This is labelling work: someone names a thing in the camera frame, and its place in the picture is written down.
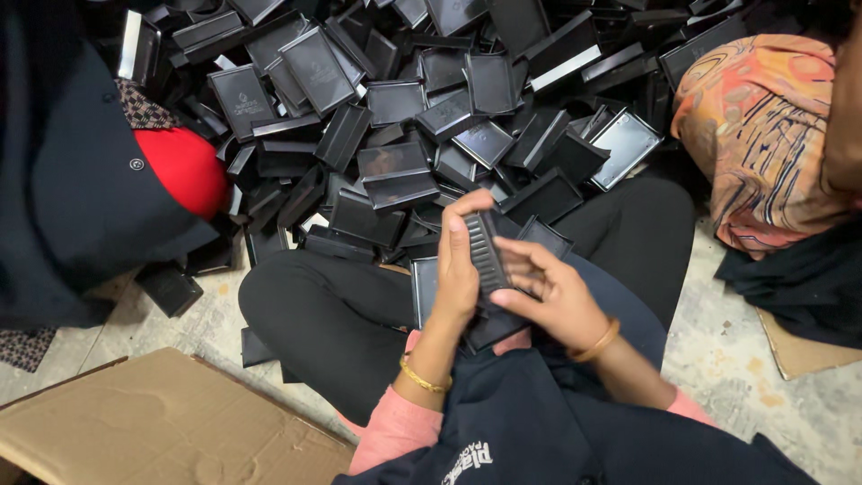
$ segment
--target orange patterned fabric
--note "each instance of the orange patterned fabric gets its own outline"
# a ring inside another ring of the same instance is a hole
[[[757,35],[703,56],[677,90],[671,133],[712,180],[716,234],[755,260],[853,206],[822,172],[834,65],[822,42]]]

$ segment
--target gold bangle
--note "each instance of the gold bangle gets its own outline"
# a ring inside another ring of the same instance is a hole
[[[611,318],[610,319],[610,328],[608,331],[602,335],[602,338],[598,339],[598,342],[594,343],[592,347],[587,349],[584,352],[575,353],[569,350],[569,357],[575,362],[589,362],[595,359],[599,354],[602,353],[602,350],[608,346],[609,343],[613,342],[617,335],[620,334],[620,319],[619,318]]]
[[[401,370],[404,371],[406,375],[410,377],[416,384],[422,386],[423,389],[427,391],[431,391],[432,393],[443,394],[449,389],[452,388],[452,376],[449,376],[449,383],[446,384],[445,387],[435,386],[434,384],[422,379],[420,376],[416,375],[416,372],[413,372],[409,367],[407,367],[407,361],[404,360],[404,357],[409,356],[409,352],[405,352],[401,356]]]

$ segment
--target person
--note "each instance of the person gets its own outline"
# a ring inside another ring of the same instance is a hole
[[[794,335],[857,349],[860,58],[862,11],[837,50],[801,35],[730,42],[685,74],[671,124],[712,181],[715,235],[733,249],[716,278]]]
[[[0,22],[0,329],[102,324],[113,302],[89,289],[219,236],[224,167],[114,81],[76,3],[4,2]]]
[[[459,338],[479,288],[462,217],[493,205],[481,190],[443,211],[434,307],[409,336],[392,330],[413,318],[404,274],[294,250],[243,281],[255,334],[358,425],[335,483],[813,483],[765,438],[711,426],[659,374],[694,229],[686,192],[623,181],[555,224],[575,242],[565,261],[496,238],[536,299],[490,301],[535,326],[470,355]]]

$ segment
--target stained floor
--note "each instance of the stained floor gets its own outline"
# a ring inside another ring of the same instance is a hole
[[[862,362],[784,381],[754,308],[713,280],[724,249],[708,231],[705,222],[697,226],[662,374],[722,429],[745,440],[765,434],[823,485],[862,482]],[[303,384],[282,384],[276,362],[242,368],[246,325],[236,295],[248,267],[244,254],[238,259],[241,268],[197,280],[205,293],[181,318],[166,318],[128,278],[115,281],[104,291],[122,297],[106,325],[59,330],[35,374],[0,363],[0,403],[118,357],[171,346],[355,441],[319,395]]]

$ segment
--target black pants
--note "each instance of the black pants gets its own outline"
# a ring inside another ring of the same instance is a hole
[[[694,234],[679,186],[625,180],[555,224],[574,251],[637,295],[670,328]],[[410,277],[309,251],[283,251],[242,282],[248,325],[294,375],[366,425],[398,374],[413,324]]]

